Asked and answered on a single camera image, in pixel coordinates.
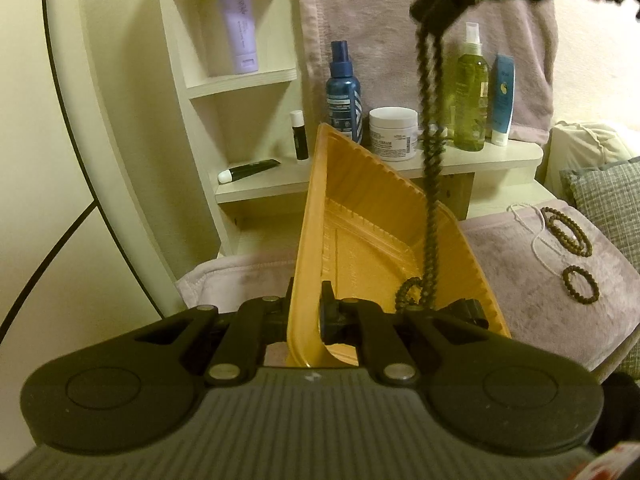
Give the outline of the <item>orange plastic tray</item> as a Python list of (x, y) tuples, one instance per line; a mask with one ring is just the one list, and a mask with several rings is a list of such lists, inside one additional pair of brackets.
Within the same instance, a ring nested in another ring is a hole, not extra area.
[(327, 124), (317, 131), (298, 244), (286, 342), (301, 367), (350, 365), (321, 338), (323, 283), (338, 298), (395, 310), (395, 296), (423, 273), (424, 192)]

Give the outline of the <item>green oil spray bottle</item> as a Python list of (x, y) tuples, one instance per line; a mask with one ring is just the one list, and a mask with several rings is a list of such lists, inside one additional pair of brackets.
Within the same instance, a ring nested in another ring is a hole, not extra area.
[(479, 152), (484, 148), (488, 117), (489, 68), (483, 56), (480, 25), (465, 24), (465, 42), (456, 65), (454, 145)]

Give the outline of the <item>pink hanging towel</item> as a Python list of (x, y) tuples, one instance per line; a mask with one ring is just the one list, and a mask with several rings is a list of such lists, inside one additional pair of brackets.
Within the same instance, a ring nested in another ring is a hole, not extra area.
[[(344, 40), (361, 84), (365, 110), (419, 105), (414, 0), (298, 0), (306, 65), (306, 89), (314, 117), (328, 118), (326, 81), (331, 44)], [(553, 65), (558, 50), (554, 3), (486, 0), (467, 10), (444, 38), (444, 92), (454, 105), (456, 63), (466, 23), (480, 26), (487, 62), (509, 55), (515, 63), (515, 104), (510, 136), (544, 145), (553, 115)]]

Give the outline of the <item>blue and white tube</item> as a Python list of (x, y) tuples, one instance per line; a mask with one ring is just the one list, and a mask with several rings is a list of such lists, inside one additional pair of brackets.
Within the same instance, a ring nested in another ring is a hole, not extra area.
[(498, 54), (494, 64), (494, 97), (491, 107), (491, 143), (508, 144), (515, 101), (515, 63), (509, 55)]

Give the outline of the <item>black tube white cap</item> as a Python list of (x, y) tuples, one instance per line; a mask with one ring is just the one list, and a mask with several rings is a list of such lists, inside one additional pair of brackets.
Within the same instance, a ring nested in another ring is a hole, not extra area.
[(260, 160), (259, 162), (230, 167), (218, 174), (217, 181), (219, 184), (228, 184), (254, 176), (254, 174), (260, 174), (269, 169), (277, 168), (280, 165), (281, 163), (277, 159), (270, 158)]

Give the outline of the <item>white cream jar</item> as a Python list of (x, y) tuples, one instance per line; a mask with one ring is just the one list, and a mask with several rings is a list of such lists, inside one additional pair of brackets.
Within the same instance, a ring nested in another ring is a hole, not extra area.
[(372, 153), (384, 162), (404, 162), (416, 154), (419, 115), (407, 107), (378, 107), (369, 113)]

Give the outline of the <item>blue spray bottle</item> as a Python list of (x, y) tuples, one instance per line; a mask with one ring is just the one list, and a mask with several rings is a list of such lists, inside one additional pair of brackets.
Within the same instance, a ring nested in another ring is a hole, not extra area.
[(326, 82), (326, 106), (329, 124), (349, 140), (362, 141), (362, 115), (360, 81), (348, 53), (346, 40), (331, 42), (330, 78)]

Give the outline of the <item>cream pillow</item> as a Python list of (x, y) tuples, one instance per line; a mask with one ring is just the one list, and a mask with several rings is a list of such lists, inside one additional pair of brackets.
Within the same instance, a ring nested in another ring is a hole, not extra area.
[(561, 120), (550, 129), (548, 142), (542, 149), (544, 158), (537, 168), (536, 180), (564, 200), (563, 170), (598, 168), (638, 157), (639, 131)]

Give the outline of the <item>black lip balm stick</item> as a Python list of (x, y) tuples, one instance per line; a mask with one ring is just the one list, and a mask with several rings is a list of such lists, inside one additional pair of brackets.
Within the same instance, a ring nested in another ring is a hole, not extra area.
[(290, 113), (291, 126), (296, 159), (302, 162), (309, 159), (309, 148), (306, 136), (306, 125), (304, 112), (302, 110), (292, 110)]

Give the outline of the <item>purple lotion tube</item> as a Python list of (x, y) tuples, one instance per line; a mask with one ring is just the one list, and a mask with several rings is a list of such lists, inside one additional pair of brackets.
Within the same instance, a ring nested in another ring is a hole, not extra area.
[(236, 74), (259, 70), (253, 0), (218, 0)]

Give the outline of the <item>white wooden shelf unit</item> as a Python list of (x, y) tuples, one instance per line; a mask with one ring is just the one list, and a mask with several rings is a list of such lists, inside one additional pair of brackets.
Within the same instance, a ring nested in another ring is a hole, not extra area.
[[(259, 70), (236, 74), (218, 0), (160, 0), (186, 135), (225, 256), (294, 244), (310, 167), (296, 159), (292, 110), (314, 117), (298, 0), (253, 0)], [(230, 167), (281, 165), (219, 184)]]

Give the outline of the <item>grey checked pillow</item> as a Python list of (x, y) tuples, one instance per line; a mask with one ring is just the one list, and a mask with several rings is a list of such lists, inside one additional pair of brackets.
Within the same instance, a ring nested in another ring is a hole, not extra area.
[(567, 203), (578, 209), (639, 270), (639, 157), (564, 169)]

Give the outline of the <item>white oval mirror frame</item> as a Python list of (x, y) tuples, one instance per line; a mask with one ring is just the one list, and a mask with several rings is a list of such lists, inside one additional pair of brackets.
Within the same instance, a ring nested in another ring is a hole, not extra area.
[(117, 147), (96, 82), (80, 0), (41, 2), (58, 106), (92, 202), (143, 295), (158, 315), (173, 315), (184, 304)]

